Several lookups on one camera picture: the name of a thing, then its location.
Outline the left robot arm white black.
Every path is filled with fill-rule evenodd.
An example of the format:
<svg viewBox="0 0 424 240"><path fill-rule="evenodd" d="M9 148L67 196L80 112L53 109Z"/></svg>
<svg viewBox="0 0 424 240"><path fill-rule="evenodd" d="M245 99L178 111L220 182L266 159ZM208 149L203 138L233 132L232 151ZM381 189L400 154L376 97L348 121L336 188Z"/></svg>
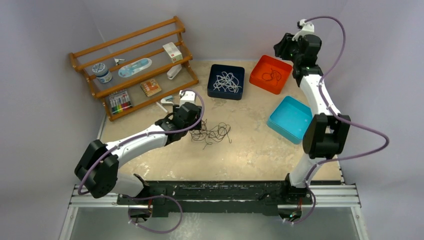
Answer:
<svg viewBox="0 0 424 240"><path fill-rule="evenodd" d="M149 199L147 182L138 174L119 173L119 168L142 154L180 140L201 125L202 106L186 102L147 129L129 137L104 143L91 141L74 169L74 174L95 199L108 193L130 197L138 205Z"/></svg>

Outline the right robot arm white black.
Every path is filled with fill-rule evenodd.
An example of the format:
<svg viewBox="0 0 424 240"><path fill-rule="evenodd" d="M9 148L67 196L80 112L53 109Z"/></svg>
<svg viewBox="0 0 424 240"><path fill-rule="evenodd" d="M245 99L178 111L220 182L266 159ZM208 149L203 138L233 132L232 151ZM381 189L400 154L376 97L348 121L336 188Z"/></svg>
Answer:
<svg viewBox="0 0 424 240"><path fill-rule="evenodd" d="M306 96L312 120L302 140L304 155L288 174L289 185L281 189L280 196L288 204L300 198L299 189L306 188L324 161L333 160L345 146L350 129L349 115L343 115L333 105L326 89L323 71L317 64L322 41L314 34L295 37L285 33L274 45L274 55L292 62L292 76Z"/></svg>

